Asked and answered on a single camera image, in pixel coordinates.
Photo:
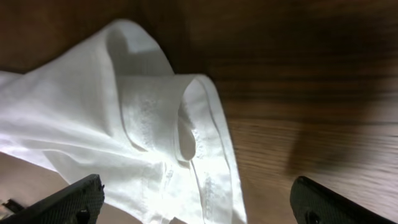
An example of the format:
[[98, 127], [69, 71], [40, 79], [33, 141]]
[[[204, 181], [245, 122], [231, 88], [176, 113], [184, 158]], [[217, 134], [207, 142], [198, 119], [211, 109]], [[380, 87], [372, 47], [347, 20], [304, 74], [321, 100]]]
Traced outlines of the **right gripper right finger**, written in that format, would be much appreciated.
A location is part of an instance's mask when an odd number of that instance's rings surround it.
[[298, 224], [395, 224], [305, 176], [295, 179], [290, 206]]

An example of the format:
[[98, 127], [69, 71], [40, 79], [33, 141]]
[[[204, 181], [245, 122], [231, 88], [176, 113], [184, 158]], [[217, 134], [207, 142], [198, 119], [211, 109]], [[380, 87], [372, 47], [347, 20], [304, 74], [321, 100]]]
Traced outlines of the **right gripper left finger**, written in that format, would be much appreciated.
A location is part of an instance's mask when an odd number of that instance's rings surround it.
[[1, 220], [1, 224], [96, 224], [104, 200], [100, 176], [90, 174]]

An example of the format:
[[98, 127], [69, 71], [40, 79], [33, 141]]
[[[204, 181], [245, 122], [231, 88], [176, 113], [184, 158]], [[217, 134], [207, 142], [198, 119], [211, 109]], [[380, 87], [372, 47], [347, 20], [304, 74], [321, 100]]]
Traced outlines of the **white t-shirt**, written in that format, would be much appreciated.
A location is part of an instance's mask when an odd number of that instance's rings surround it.
[[117, 20], [29, 72], [1, 72], [1, 151], [67, 182], [98, 174], [142, 223], [246, 223], [213, 82], [177, 75], [138, 24]]

